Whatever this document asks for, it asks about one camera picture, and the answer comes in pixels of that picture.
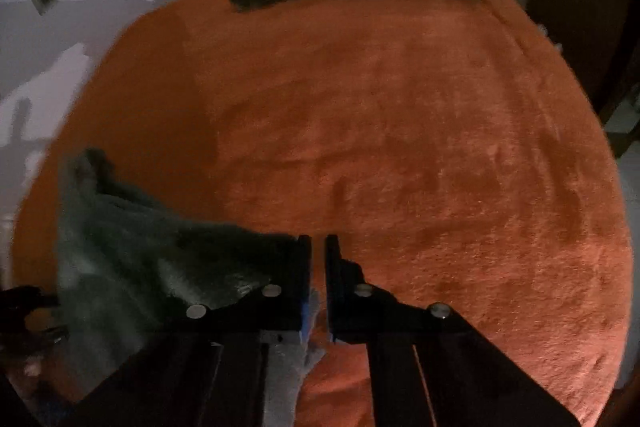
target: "bed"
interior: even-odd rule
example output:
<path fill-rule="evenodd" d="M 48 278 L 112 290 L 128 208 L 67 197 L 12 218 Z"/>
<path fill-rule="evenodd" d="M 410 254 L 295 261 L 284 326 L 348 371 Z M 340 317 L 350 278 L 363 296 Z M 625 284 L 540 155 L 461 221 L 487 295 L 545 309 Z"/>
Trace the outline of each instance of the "bed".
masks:
<path fill-rule="evenodd" d="M 625 343 L 631 252 L 616 165 L 561 55 L 513 0 L 178 0 L 103 60 L 14 234 L 16 283 L 55 286 L 58 168 L 196 219 L 322 239 L 401 301 L 446 301 L 587 427 Z M 314 336 L 326 344 L 324 315 Z M 372 425 L 364 349 L 327 346 L 297 425 Z"/>

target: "silver screw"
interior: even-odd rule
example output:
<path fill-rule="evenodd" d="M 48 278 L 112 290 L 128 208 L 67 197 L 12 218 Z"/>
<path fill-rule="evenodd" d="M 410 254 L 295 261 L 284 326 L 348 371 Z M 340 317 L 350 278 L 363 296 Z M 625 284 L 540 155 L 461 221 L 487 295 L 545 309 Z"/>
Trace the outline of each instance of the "silver screw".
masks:
<path fill-rule="evenodd" d="M 201 319 L 207 314 L 207 307 L 202 304 L 192 304 L 187 308 L 187 317 Z"/>
<path fill-rule="evenodd" d="M 277 284 L 268 284 L 262 288 L 262 295 L 265 297 L 277 297 L 282 293 L 282 288 Z"/>
<path fill-rule="evenodd" d="M 358 284 L 353 292 L 358 297 L 370 297 L 373 294 L 373 286 L 370 284 Z"/>
<path fill-rule="evenodd" d="M 451 308 L 445 303 L 436 302 L 429 306 L 429 311 L 437 319 L 446 319 L 451 313 Z"/>

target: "crumpled green fabric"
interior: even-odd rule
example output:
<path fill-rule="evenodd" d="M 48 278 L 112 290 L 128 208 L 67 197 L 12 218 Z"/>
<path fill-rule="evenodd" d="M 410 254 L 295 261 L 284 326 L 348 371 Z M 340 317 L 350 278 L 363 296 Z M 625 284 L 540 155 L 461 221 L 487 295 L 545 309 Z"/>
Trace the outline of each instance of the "crumpled green fabric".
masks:
<path fill-rule="evenodd" d="M 66 355 L 86 392 L 185 305 L 228 306 L 267 284 L 294 241 L 182 219 L 116 181 L 96 149 L 70 161 L 60 185 L 58 295 Z"/>

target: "round metal bolt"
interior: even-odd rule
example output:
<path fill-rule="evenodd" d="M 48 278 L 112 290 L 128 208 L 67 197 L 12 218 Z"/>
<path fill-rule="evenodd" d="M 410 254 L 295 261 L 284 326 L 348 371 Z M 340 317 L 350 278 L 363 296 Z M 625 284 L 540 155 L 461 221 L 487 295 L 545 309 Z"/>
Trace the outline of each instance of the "round metal bolt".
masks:
<path fill-rule="evenodd" d="M 207 314 L 207 307 L 203 304 L 192 304 L 187 308 L 187 317 L 201 319 Z"/>
<path fill-rule="evenodd" d="M 277 284 L 268 284 L 262 288 L 262 295 L 265 297 L 277 297 L 282 293 L 282 288 Z"/>
<path fill-rule="evenodd" d="M 353 292 L 358 297 L 370 297 L 373 293 L 373 286 L 370 284 L 358 284 Z"/>
<path fill-rule="evenodd" d="M 444 303 L 436 302 L 429 306 L 429 311 L 437 319 L 446 319 L 451 313 L 451 308 Z"/>

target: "orange fabric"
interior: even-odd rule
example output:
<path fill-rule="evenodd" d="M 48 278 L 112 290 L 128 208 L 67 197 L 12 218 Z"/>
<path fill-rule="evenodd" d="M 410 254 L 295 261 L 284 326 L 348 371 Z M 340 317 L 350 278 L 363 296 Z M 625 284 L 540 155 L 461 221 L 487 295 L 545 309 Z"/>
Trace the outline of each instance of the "orange fabric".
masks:
<path fill-rule="evenodd" d="M 585 95 L 513 0 L 179 0 L 142 17 L 50 147 L 16 282 L 54 286 L 56 171 L 86 146 L 185 216 L 313 235 L 319 288 L 338 233 L 372 283 L 449 302 L 594 425 L 629 314 L 623 200 Z M 330 349 L 298 425 L 372 425 L 363 349 Z"/>

